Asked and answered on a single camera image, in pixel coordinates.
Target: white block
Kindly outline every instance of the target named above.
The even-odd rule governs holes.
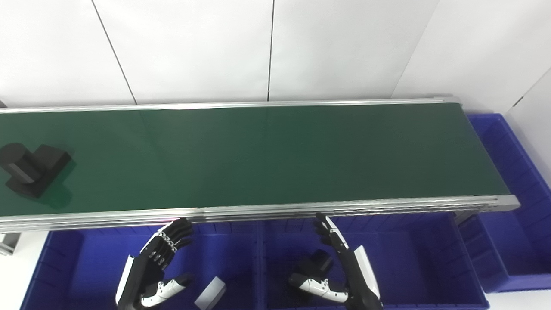
[[[211,310],[225,292],[226,284],[220,278],[214,277],[207,288],[197,297],[195,305],[201,310]]]

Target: black block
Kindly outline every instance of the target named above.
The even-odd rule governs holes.
[[[40,179],[33,183],[21,183],[15,177],[11,177],[6,186],[18,194],[39,198],[48,186],[55,180],[56,176],[71,161],[71,156],[62,149],[54,148],[48,145],[41,145],[33,153],[35,160],[44,165],[46,170]]]

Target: panel seam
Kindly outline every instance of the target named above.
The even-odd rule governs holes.
[[[96,7],[96,4],[94,3],[94,0],[90,0],[92,2],[92,5],[94,6],[94,10],[96,11],[96,15],[98,16],[98,19],[100,20],[101,27],[104,30],[105,36],[107,37],[107,41],[109,42],[109,46],[111,46],[111,50],[113,51],[113,55],[115,55],[115,59],[117,60],[117,64],[119,69],[121,70],[122,77],[125,79],[126,86],[128,87],[128,90],[130,91],[130,95],[132,96],[132,100],[134,100],[134,104],[138,104],[136,101],[136,97],[134,97],[134,93],[132,92],[132,88],[130,88],[130,84],[128,82],[128,79],[126,78],[126,74],[124,70],[122,69],[121,62],[118,60],[117,53],[115,52],[115,48],[113,47],[113,43],[111,42],[111,38],[109,38],[109,34],[107,34],[107,30],[105,29],[105,25],[103,24],[103,20],[101,19],[100,13],[98,12],[98,8]]]
[[[270,80],[272,76],[272,47],[274,41],[274,13],[276,11],[276,0],[272,2],[272,30],[270,32],[270,56],[268,60],[268,95],[266,101],[270,101]]]

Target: aluminum frame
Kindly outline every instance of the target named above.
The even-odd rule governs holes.
[[[444,211],[477,213],[509,211],[519,205],[513,195],[495,195],[25,215],[0,217],[0,232],[162,225],[180,217],[199,223],[304,218],[314,216],[315,212],[330,216]]]

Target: robotic hand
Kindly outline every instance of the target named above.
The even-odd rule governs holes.
[[[153,234],[137,257],[128,256],[115,297],[118,310],[158,309],[159,304],[189,286],[191,274],[166,281],[163,278],[176,251],[192,242],[187,238],[192,232],[188,220],[181,218]]]
[[[329,217],[316,213],[316,218],[316,233],[322,236],[323,244],[332,246],[337,252],[347,283],[340,287],[330,283],[328,279],[298,273],[291,275],[289,283],[311,294],[342,302],[347,310],[382,310],[379,287],[364,247],[361,245],[354,251],[350,250],[341,232]]]

